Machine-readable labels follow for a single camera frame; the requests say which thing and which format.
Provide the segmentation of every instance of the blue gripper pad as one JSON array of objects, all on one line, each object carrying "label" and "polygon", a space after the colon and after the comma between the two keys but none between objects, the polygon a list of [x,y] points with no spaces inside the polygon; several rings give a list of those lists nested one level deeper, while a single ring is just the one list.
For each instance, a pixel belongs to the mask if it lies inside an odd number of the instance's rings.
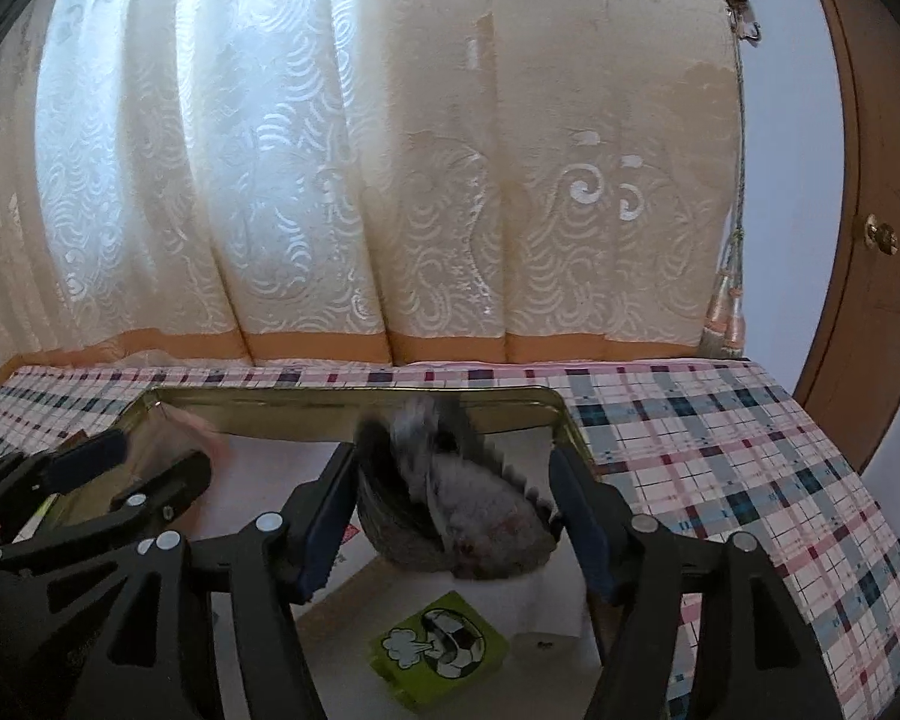
[{"label": "blue gripper pad", "polygon": [[98,433],[61,453],[41,474],[46,492],[72,493],[127,459],[127,435],[118,428]]},{"label": "blue gripper pad", "polygon": [[631,509],[616,488],[593,478],[571,446],[557,446],[550,453],[550,490],[587,588],[611,601],[618,586],[613,570],[629,543],[624,523]]},{"label": "blue gripper pad", "polygon": [[353,445],[337,447],[319,479],[300,485],[284,509],[290,562],[300,572],[293,603],[307,603],[327,584],[330,569],[340,552],[343,532],[357,505],[357,466]]}]

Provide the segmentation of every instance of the wooden door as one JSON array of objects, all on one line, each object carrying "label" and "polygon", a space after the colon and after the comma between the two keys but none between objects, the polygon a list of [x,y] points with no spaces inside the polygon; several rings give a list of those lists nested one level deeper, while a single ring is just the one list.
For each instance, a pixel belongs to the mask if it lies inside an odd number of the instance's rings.
[{"label": "wooden door", "polygon": [[[900,27],[879,0],[822,1],[844,104],[844,217],[795,395],[860,471],[900,404]],[[895,255],[865,245],[869,214],[895,230]]]}]

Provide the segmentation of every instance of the soccer ball drawing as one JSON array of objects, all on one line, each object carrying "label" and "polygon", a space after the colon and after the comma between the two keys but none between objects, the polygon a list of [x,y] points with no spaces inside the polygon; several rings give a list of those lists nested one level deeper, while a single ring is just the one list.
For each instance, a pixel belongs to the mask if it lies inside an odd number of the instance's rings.
[{"label": "soccer ball drawing", "polygon": [[418,664],[423,656],[425,664],[441,677],[458,680],[472,674],[484,659],[484,637],[462,614],[431,608],[420,615],[420,625],[426,641],[419,641],[416,632],[406,628],[394,628],[383,641],[386,654],[401,669]]}]

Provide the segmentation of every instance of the door knob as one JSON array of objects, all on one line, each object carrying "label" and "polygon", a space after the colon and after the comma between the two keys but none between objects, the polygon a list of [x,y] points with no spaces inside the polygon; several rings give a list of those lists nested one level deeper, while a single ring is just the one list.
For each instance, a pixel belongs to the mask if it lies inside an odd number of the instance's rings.
[{"label": "door knob", "polygon": [[864,243],[867,248],[878,248],[890,256],[896,254],[899,249],[893,228],[885,221],[879,223],[874,214],[870,214],[864,221]]}]

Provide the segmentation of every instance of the green card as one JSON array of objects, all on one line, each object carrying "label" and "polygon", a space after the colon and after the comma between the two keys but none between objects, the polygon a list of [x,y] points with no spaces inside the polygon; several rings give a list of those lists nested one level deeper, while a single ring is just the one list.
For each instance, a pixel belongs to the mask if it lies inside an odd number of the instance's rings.
[{"label": "green card", "polygon": [[448,592],[370,642],[370,665],[418,712],[503,662],[509,645],[458,592]]}]

